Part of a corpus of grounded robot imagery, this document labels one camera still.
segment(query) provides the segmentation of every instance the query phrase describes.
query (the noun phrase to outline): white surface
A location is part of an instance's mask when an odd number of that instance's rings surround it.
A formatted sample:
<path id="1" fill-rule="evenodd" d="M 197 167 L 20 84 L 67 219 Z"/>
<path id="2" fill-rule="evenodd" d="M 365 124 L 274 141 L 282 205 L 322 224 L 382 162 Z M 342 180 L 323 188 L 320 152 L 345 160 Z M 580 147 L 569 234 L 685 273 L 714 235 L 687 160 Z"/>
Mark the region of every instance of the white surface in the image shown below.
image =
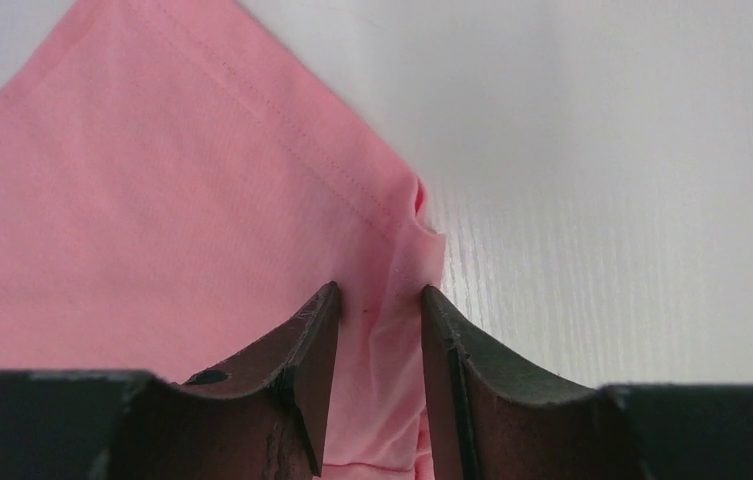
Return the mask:
<path id="1" fill-rule="evenodd" d="M 753 381 L 753 2 L 245 4 L 421 172 L 486 330 L 589 385 Z M 0 1 L 0 85 L 68 5 Z"/>

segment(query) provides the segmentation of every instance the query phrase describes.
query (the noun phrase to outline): pink fabric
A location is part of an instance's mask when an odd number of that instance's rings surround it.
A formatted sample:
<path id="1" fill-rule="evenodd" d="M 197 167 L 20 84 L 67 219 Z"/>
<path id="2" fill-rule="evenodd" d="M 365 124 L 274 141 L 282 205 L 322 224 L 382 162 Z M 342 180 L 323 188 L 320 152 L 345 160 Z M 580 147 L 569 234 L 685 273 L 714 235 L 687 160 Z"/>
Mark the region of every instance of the pink fabric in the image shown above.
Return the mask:
<path id="1" fill-rule="evenodd" d="M 229 0 L 81 0 L 0 90 L 0 368 L 183 381 L 337 280 L 325 477 L 431 478 L 424 199 Z"/>

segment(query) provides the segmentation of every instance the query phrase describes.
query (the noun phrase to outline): hole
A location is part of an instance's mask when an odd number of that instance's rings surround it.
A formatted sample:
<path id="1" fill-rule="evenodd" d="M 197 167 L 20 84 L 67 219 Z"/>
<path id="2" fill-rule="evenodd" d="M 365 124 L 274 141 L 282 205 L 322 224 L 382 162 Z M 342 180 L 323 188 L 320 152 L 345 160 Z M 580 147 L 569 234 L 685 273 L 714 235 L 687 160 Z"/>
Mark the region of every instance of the hole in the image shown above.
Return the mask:
<path id="1" fill-rule="evenodd" d="M 185 385 L 209 385 L 228 380 L 229 374 L 222 370 L 203 370 L 192 376 Z"/>

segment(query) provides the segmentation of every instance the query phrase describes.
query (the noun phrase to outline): seam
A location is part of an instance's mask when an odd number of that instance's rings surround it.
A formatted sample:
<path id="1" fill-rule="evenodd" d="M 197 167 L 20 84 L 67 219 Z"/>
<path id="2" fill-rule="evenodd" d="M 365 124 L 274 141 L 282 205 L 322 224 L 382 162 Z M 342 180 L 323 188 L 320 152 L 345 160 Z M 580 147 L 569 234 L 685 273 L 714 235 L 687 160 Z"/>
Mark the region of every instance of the seam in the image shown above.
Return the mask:
<path id="1" fill-rule="evenodd" d="M 97 0 L 96 5 L 91 9 L 90 16 L 91 21 L 88 22 L 84 30 L 81 32 L 78 32 L 76 37 L 73 39 L 71 43 L 66 45 L 64 48 L 64 51 L 61 52 L 60 57 L 58 57 L 52 65 L 49 66 L 49 68 L 41 72 L 38 76 L 37 80 L 34 81 L 31 85 L 28 86 L 28 88 L 22 89 L 17 87 L 17 85 L 20 83 L 21 79 L 19 78 L 19 75 L 25 71 L 31 68 L 31 64 L 29 63 L 31 61 L 31 57 L 29 60 L 26 61 L 26 63 L 23 65 L 22 70 L 18 71 L 16 74 L 14 74 L 13 77 L 11 77 L 11 80 L 9 80 L 5 85 L 0 87 L 0 95 L 2 95 L 5 105 L 0 108 L 0 116 L 2 116 L 5 112 L 11 110 L 12 108 L 19 106 L 23 99 L 28 97 L 32 92 L 37 90 L 48 78 L 50 75 L 52 75 L 55 70 L 60 67 L 64 61 L 67 59 L 67 57 L 70 55 L 70 52 L 72 52 L 76 46 L 85 38 L 87 37 L 87 34 L 90 33 L 91 29 L 95 25 L 97 25 L 101 20 L 102 16 L 99 15 L 100 10 L 103 8 L 103 5 L 108 3 L 109 0 Z M 53 34 L 55 33 L 56 28 L 66 29 L 67 27 L 63 25 L 64 19 L 60 19 L 58 21 L 58 26 L 53 27 L 53 30 L 50 31 L 46 39 L 39 44 L 35 49 L 35 55 L 37 55 L 38 50 L 44 45 L 45 43 L 54 43 L 54 40 L 52 39 Z"/>
<path id="2" fill-rule="evenodd" d="M 188 62 L 189 64 L 193 65 L 198 69 L 198 71 L 206 77 L 213 85 L 216 85 L 220 91 L 225 94 L 230 99 L 234 100 L 235 103 L 240 107 L 241 112 L 243 112 L 248 118 L 252 120 L 252 122 L 259 127 L 265 135 L 272 138 L 278 145 L 282 146 L 290 155 L 298 161 L 301 165 L 303 165 L 310 173 L 311 175 L 317 179 L 328 191 L 330 191 L 332 194 L 334 194 L 338 199 L 340 199 L 344 205 L 347 206 L 347 208 L 350 209 L 355 216 L 364 222 L 367 226 L 372 228 L 376 233 L 379 234 L 379 236 L 388 242 L 390 245 L 394 246 L 396 249 L 396 238 L 392 238 L 387 233 L 385 233 L 382 229 L 376 226 L 373 221 L 371 221 L 367 216 L 358 210 L 343 194 L 338 192 L 335 188 L 333 188 L 329 182 L 323 178 L 322 175 L 320 175 L 314 167 L 312 167 L 308 162 L 306 162 L 293 148 L 291 148 L 289 145 L 287 145 L 285 142 L 283 142 L 278 136 L 272 133 L 272 130 L 267 128 L 267 126 L 261 122 L 252 112 L 249 111 L 249 109 L 232 93 L 230 93 L 225 85 L 222 85 L 219 81 L 217 81 L 214 77 L 212 77 L 204 68 L 202 68 L 201 65 L 199 65 L 195 60 L 188 57 L 185 53 L 183 53 L 174 43 L 172 40 L 170 40 L 167 35 L 164 34 L 161 29 L 157 28 L 153 23 L 147 19 L 141 12 L 139 12 L 137 9 L 135 9 L 134 6 L 131 7 L 135 13 L 138 15 L 139 18 L 142 19 L 142 22 L 146 25 L 146 27 L 150 30 L 152 30 L 156 35 L 158 35 L 161 39 L 163 39 L 167 44 L 170 45 L 170 47 L 179 55 L 181 58 Z M 396 270 L 396 273 L 402 278 L 405 282 L 411 284 L 413 283 L 411 279 L 401 270 Z"/>
<path id="3" fill-rule="evenodd" d="M 323 160 L 325 160 L 326 162 L 328 162 L 335 170 L 337 170 L 338 172 L 340 172 L 341 175 L 343 175 L 344 178 L 346 178 L 347 181 L 351 185 L 353 185 L 354 187 L 356 187 L 358 190 L 360 190 L 362 193 L 364 193 L 368 198 L 370 198 L 373 201 L 373 203 L 377 207 L 379 207 L 379 209 L 382 211 L 382 213 L 384 213 L 385 216 L 387 216 L 388 219 L 390 219 L 391 222 L 394 225 L 399 225 L 399 222 L 397 221 L 397 218 L 384 205 L 382 205 L 381 202 L 379 202 L 379 199 L 376 197 L 376 195 L 373 194 L 373 192 L 371 192 L 371 191 L 367 190 L 366 188 L 364 188 L 364 186 L 361 185 L 360 183 L 358 183 L 358 181 L 356 181 L 354 177 L 352 177 L 349 173 L 347 173 L 346 170 L 344 170 L 340 165 L 338 165 L 334 160 L 332 160 L 329 157 L 329 155 L 327 155 L 326 152 L 320 147 L 319 143 L 317 143 L 316 141 L 314 141 L 314 139 L 311 136 L 309 136 L 307 133 L 305 133 L 305 131 L 303 131 L 302 128 L 298 124 L 296 124 L 293 121 L 291 121 L 290 118 L 287 115 L 285 115 L 284 112 L 282 112 L 282 110 L 279 109 L 273 102 L 271 102 L 267 98 L 266 95 L 262 94 L 261 91 L 258 90 L 252 83 L 250 83 L 249 81 L 247 81 L 247 79 L 245 79 L 243 76 L 241 76 L 237 72 L 237 70 L 235 70 L 234 67 L 232 67 L 225 59 L 221 58 L 220 55 L 217 54 L 217 52 L 215 52 L 210 46 L 208 46 L 208 44 L 206 44 L 205 42 L 203 42 L 202 40 L 200 40 L 199 38 L 197 38 L 197 36 L 194 35 L 194 33 L 189 28 L 187 28 L 183 23 L 181 23 L 179 21 L 179 19 L 176 18 L 175 15 L 173 15 L 172 12 L 170 12 L 169 10 L 167 10 L 166 8 L 164 8 L 164 6 L 161 5 L 161 3 L 158 0 L 153 0 L 152 3 L 155 4 L 155 6 L 156 6 L 156 8 L 158 8 L 158 10 L 160 10 L 168 18 L 170 18 L 170 20 L 174 24 L 176 24 L 181 30 L 183 30 L 190 37 L 190 39 L 193 40 L 194 43 L 196 43 L 197 45 L 199 45 L 203 50 L 205 50 L 205 52 L 208 55 L 210 55 L 217 62 L 219 62 L 221 65 L 223 65 L 223 67 L 225 67 L 226 70 L 229 71 L 229 73 L 232 74 L 232 76 L 234 76 L 242 84 L 246 85 L 247 88 L 249 88 L 251 91 L 253 91 L 258 96 L 258 98 L 260 98 L 264 102 L 264 104 L 267 105 L 271 109 L 271 111 L 276 114 L 276 116 L 278 116 L 279 118 L 281 118 L 285 122 L 285 124 L 287 124 L 289 127 L 293 128 L 300 135 L 300 137 L 306 139 L 308 141 L 308 143 L 317 151 L 317 153 L 320 155 L 320 157 Z"/>
<path id="4" fill-rule="evenodd" d="M 399 468 L 379 467 L 377 465 L 371 465 L 369 463 L 361 463 L 361 462 L 350 462 L 350 463 L 343 463 L 343 464 L 324 463 L 323 466 L 330 467 L 330 468 L 365 467 L 371 470 L 376 470 L 379 472 L 386 472 L 386 473 L 414 473 L 414 468 L 410 468 L 408 470 L 401 470 Z"/>

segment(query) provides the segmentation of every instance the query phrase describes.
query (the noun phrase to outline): white table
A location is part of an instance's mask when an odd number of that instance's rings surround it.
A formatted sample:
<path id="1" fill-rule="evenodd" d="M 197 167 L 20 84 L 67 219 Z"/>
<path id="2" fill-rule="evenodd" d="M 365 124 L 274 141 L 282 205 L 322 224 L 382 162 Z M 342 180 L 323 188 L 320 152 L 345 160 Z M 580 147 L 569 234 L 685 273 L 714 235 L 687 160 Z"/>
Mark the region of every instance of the white table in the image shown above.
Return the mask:
<path id="1" fill-rule="evenodd" d="M 588 385 L 753 381 L 753 2 L 247 0 L 422 174 L 444 291 Z M 0 85 L 69 6 L 0 1 Z"/>

